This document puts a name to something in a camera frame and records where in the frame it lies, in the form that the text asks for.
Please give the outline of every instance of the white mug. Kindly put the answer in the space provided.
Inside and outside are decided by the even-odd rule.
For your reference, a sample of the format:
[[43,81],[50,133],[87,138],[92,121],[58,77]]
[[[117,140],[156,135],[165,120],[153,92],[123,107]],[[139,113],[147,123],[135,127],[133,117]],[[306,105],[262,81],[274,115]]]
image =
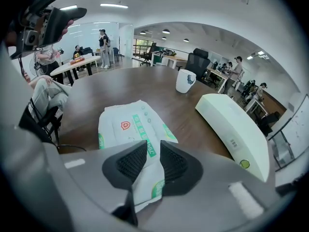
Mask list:
[[196,80],[197,75],[193,72],[187,70],[179,70],[176,81],[176,90],[185,94],[189,91],[189,89],[196,82]]

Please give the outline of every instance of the woman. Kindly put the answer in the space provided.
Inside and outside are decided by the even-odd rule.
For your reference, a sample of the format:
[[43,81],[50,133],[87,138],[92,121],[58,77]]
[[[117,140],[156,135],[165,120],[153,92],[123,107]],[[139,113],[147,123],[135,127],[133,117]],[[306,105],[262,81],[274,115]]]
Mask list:
[[108,47],[107,47],[107,41],[108,37],[105,33],[105,29],[100,29],[100,38],[99,38],[99,43],[100,43],[100,49],[101,49],[101,68],[108,69],[110,67],[110,59],[108,56]]

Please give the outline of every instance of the white ceiling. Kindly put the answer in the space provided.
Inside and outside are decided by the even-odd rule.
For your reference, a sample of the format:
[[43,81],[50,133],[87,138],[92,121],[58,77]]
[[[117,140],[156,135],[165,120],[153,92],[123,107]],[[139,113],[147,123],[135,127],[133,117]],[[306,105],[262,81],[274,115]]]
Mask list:
[[[170,34],[162,33],[163,29],[168,29]],[[141,35],[140,31],[151,31],[152,33],[147,33],[146,35]],[[162,40],[162,37],[167,37],[167,41],[183,42],[184,38],[188,38],[191,44],[196,46],[202,46],[202,42],[209,42],[210,40],[218,41],[226,46],[232,52],[235,52],[238,56],[247,58],[253,52],[265,50],[252,43],[251,41],[235,34],[225,29],[190,22],[172,22],[172,23],[159,23],[134,30],[134,35],[145,36],[155,40]],[[210,51],[216,52],[211,47],[208,47]],[[284,70],[282,66],[273,59],[269,54],[269,59],[263,59],[260,57],[255,57],[248,62],[255,67],[265,67],[265,68],[275,68],[277,71],[283,73]]]

